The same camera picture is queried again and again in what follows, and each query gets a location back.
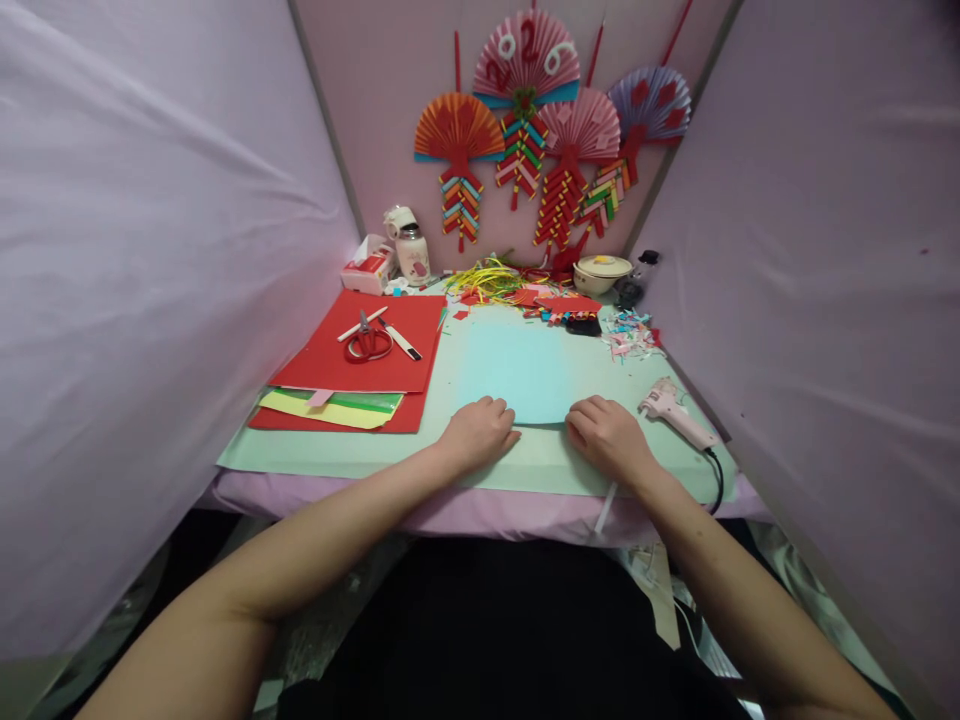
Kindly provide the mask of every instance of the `red stick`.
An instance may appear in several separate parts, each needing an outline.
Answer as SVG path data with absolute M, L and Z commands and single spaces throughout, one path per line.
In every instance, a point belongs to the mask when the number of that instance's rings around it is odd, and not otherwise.
M 593 57 L 590 58 L 590 72 L 587 73 L 586 87 L 590 87 L 593 83 L 593 71 L 597 69 L 597 55 L 600 54 L 600 40 L 603 39 L 603 24 L 605 22 L 606 20 L 600 23 L 600 30 L 597 32 L 597 41 L 593 44 Z
M 673 46 L 677 44 L 677 38 L 680 37 L 680 30 L 683 29 L 683 23 L 686 22 L 687 13 L 690 12 L 691 5 L 693 5 L 693 0 L 687 0 L 687 5 L 683 8 L 683 15 L 680 16 L 680 22 L 677 24 L 677 30 L 673 33 L 673 37 L 670 38 L 670 44 L 667 46 L 667 52 L 663 56 L 663 60 L 660 62 L 661 65 L 666 65 L 667 61 L 670 59 L 670 55 L 673 52 Z
M 453 31 L 453 59 L 457 63 L 457 92 L 460 92 L 460 33 L 457 30 Z

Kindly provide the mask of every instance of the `purple paper fan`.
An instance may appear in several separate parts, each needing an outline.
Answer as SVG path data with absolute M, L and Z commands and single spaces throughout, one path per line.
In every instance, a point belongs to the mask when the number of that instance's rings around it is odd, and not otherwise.
M 646 125 L 645 142 L 682 137 L 690 125 L 690 88 L 683 76 L 662 65 L 642 67 L 607 93 L 620 116 L 620 136 Z

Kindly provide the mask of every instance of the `yellow paper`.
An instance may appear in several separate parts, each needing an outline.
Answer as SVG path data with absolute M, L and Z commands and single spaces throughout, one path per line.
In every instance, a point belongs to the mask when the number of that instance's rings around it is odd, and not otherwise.
M 260 401 L 260 406 L 277 410 L 287 415 L 296 415 L 297 417 L 310 418 L 311 420 L 323 420 L 324 422 L 346 425 L 347 427 L 354 427 L 360 430 L 373 430 L 374 428 L 382 427 L 388 420 L 393 418 L 397 412 L 396 408 L 394 408 L 393 412 L 387 414 L 373 410 L 360 410 L 358 408 L 330 405 L 329 403 L 321 407 L 311 407 L 307 405 L 302 398 L 294 398 L 278 392 L 271 392 L 265 395 Z

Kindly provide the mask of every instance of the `wooden stick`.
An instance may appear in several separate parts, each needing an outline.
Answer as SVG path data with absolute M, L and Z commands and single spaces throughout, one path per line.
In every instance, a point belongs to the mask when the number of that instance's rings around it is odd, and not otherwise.
M 457 64 L 457 92 L 460 92 L 460 32 L 453 31 L 453 58 Z
M 606 19 L 604 19 L 600 23 L 600 30 L 597 32 L 597 41 L 593 44 L 593 57 L 590 58 L 590 72 L 587 73 L 586 87 L 590 87 L 590 85 L 593 84 L 593 71 L 597 69 L 597 55 L 600 54 L 600 40 L 603 39 L 603 26 L 606 22 Z
M 691 5 L 693 5 L 693 0 L 687 0 L 686 7 L 683 8 L 683 15 L 680 16 L 680 22 L 677 24 L 677 29 L 673 33 L 673 37 L 670 38 L 667 52 L 664 53 L 663 60 L 660 61 L 661 65 L 666 65 L 670 60 L 670 55 L 673 53 L 673 46 L 677 44 L 677 38 L 680 37 L 680 31 L 683 29 L 683 23 L 687 20 L 687 13 L 690 12 Z
M 387 311 L 387 306 L 384 305 L 382 308 L 380 308 L 380 309 L 377 310 L 375 313 L 373 313 L 373 315 L 367 315 L 367 322 L 370 322 L 371 320 L 376 320 L 378 317 L 380 317 L 381 315 L 383 315 L 383 313 L 385 313 L 386 311 Z M 354 325 L 352 328 L 350 328 L 349 330 L 347 330 L 343 335 L 341 335 L 340 337 L 338 337 L 338 338 L 337 338 L 337 342 L 343 342 L 344 340 L 346 340 L 348 337 L 350 337 L 351 335 L 353 335 L 353 334 L 354 334 L 357 330 L 359 330 L 359 329 L 360 329 L 360 323 L 357 323 L 357 324 Z

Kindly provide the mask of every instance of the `hot glue gun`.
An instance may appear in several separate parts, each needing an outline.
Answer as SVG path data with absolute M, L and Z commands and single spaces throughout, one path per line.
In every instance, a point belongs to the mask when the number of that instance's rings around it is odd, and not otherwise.
M 677 386 L 670 378 L 660 378 L 654 383 L 650 394 L 637 408 L 641 413 L 646 411 L 647 417 L 663 418 L 673 426 L 673 429 L 683 435 L 687 442 L 697 450 L 703 452 L 708 447 L 720 443 L 720 439 L 708 432 L 700 423 L 687 414 L 677 404 Z

